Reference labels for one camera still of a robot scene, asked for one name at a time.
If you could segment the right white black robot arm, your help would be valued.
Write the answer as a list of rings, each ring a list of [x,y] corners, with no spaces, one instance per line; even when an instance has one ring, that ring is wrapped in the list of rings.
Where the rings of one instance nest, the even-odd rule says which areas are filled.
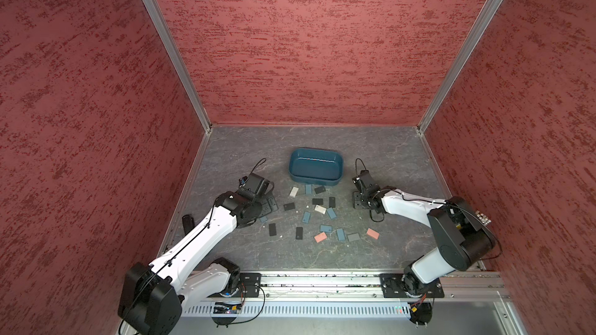
[[[460,197],[430,199],[380,186],[364,175],[353,178],[360,202],[369,210],[396,215],[428,227],[436,247],[405,269],[401,288],[407,296],[424,296],[433,283],[454,271],[466,271],[500,246],[490,220]]]

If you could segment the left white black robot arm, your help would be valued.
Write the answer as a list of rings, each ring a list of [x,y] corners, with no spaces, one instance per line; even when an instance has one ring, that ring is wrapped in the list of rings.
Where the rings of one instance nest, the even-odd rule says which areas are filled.
[[[260,276],[243,276],[239,266],[225,258],[203,271],[194,269],[227,235],[262,218],[271,200],[271,193],[225,192],[177,245],[148,265],[136,263],[124,277],[118,307],[121,323],[137,334],[169,334],[192,300],[222,296],[244,301],[261,295]]]

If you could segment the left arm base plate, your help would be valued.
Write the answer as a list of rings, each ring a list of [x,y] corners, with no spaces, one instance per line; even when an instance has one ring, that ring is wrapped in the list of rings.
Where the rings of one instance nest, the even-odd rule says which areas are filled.
[[[261,280],[260,273],[234,273],[220,295],[224,298],[257,298],[260,293]]]

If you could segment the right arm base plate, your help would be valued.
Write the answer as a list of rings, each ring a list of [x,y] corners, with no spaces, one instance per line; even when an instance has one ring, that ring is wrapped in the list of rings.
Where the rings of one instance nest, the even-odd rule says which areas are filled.
[[[445,293],[442,283],[435,279],[430,283],[423,283],[413,274],[381,274],[380,288],[385,299],[443,299]]]

